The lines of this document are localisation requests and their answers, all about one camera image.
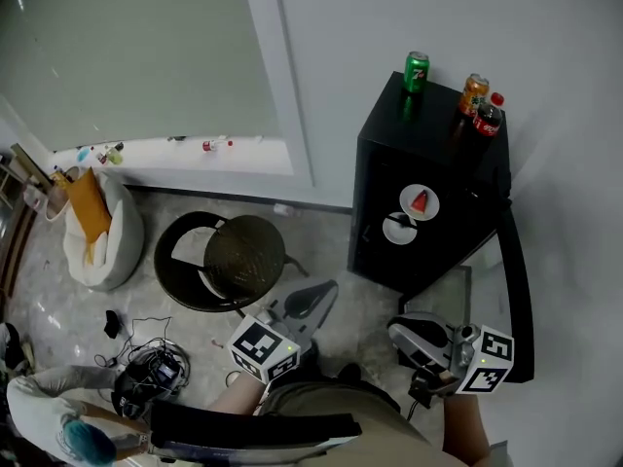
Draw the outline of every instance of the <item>7up can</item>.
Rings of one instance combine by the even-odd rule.
[[[402,86],[410,93],[420,93],[426,85],[426,77],[428,76],[428,68],[430,61],[428,55],[422,52],[409,52],[407,62],[405,63],[405,74],[402,80]]]

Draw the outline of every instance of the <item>orange pillow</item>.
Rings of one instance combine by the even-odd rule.
[[[110,213],[101,198],[92,168],[67,188],[71,207],[87,236],[87,244],[94,244],[102,232],[110,231]]]

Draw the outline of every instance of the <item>white bean bag chair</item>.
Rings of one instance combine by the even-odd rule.
[[[145,239],[143,221],[124,185],[110,175],[96,175],[97,184],[112,217],[110,231],[102,233],[87,261],[87,241],[71,205],[65,216],[62,248],[69,274],[95,291],[109,291],[128,280],[136,268]]]

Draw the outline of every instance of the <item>black round chair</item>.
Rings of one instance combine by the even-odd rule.
[[[215,230],[205,246],[203,266],[172,258],[182,235],[202,227]],[[185,307],[212,312],[255,303],[275,286],[286,264],[308,276],[285,254],[283,238],[271,222],[247,215],[228,220],[204,211],[175,220],[160,237],[154,255],[156,276],[167,294]]]

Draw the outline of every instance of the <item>coca-cola bottle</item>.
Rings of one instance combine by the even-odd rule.
[[[485,136],[495,136],[502,124],[502,110],[504,97],[494,92],[489,102],[485,102],[478,107],[478,112],[474,117],[474,127]]]

